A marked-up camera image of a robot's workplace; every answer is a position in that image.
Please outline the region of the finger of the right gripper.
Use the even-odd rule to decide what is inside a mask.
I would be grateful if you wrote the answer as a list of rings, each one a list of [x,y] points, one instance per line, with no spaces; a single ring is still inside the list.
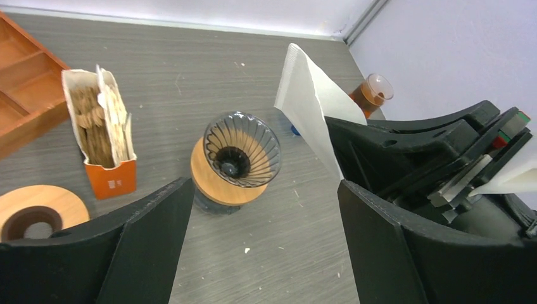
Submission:
[[[440,129],[456,122],[466,122],[474,130],[481,130],[494,118],[499,116],[500,110],[490,101],[484,100],[466,109],[444,115],[441,117],[423,120],[372,120],[368,119],[368,126],[393,131],[429,131]]]
[[[465,166],[466,122],[393,131],[326,118],[344,179],[382,198],[429,194]]]

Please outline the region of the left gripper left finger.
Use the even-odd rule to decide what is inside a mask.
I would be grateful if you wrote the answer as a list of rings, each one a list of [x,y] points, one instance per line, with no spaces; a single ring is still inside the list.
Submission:
[[[47,239],[1,244],[2,303],[168,303],[194,197],[182,177]]]

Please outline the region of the white paper coffee filter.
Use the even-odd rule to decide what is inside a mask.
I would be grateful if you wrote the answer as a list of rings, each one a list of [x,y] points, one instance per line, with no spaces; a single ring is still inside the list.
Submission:
[[[367,125],[362,110],[297,44],[288,46],[274,107],[295,126],[328,171],[343,180],[325,117]]]

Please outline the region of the orange coffee filter box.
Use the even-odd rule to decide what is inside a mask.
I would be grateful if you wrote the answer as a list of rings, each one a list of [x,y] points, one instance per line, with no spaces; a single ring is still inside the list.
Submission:
[[[108,170],[101,166],[84,164],[95,197],[103,200],[134,192],[136,160],[123,162],[119,167]]]

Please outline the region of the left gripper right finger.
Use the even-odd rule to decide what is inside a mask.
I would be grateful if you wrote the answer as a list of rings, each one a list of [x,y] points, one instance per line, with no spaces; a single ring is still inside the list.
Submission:
[[[361,303],[536,302],[536,241],[458,231],[348,180],[338,200]]]

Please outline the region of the amber glass carafe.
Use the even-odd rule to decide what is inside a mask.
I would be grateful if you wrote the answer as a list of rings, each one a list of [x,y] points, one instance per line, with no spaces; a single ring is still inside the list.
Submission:
[[[392,99],[394,90],[390,82],[378,73],[368,75],[349,97],[362,110],[366,118]]]

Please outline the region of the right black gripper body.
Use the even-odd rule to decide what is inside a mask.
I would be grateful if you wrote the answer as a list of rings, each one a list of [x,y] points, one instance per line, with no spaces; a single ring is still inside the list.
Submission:
[[[500,112],[481,130],[466,123],[465,166],[429,194],[385,198],[442,225],[502,239],[536,237],[536,212],[493,179],[529,147],[530,118],[518,108]]]

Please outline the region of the clear glass mug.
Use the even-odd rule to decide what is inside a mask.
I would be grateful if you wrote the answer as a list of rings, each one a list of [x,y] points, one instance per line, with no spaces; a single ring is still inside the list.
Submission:
[[[205,196],[198,188],[194,191],[193,203],[201,211],[212,215],[231,215],[242,209],[242,206],[228,206],[217,203]]]

